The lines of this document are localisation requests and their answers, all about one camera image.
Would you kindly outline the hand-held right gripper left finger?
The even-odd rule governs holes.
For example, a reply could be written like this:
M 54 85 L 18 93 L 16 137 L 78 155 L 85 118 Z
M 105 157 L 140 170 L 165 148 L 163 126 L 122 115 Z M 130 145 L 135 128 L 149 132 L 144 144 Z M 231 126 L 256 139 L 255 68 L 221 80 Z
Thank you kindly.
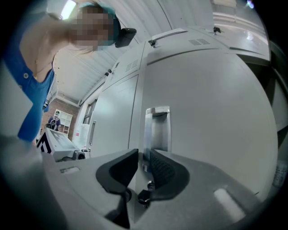
M 89 210 L 130 228 L 127 203 L 132 194 L 128 185 L 138 168 L 138 149 L 62 162 L 45 153 L 44 166 L 54 188 L 71 192 Z

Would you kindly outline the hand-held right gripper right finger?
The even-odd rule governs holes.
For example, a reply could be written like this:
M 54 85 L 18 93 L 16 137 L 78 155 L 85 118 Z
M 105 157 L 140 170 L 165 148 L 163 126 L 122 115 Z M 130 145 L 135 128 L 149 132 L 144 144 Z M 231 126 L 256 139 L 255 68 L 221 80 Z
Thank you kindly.
M 150 151 L 155 189 L 137 230 L 240 230 L 258 216 L 261 201 L 211 164 Z

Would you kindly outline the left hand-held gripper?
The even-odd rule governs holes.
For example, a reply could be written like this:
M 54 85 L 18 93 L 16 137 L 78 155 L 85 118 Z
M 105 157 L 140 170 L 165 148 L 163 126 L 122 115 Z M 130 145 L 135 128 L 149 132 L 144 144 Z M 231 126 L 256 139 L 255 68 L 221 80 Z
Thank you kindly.
M 37 142 L 40 152 L 53 156 L 55 161 L 70 161 L 85 159 L 85 153 L 77 148 L 68 137 L 61 132 L 46 128 Z

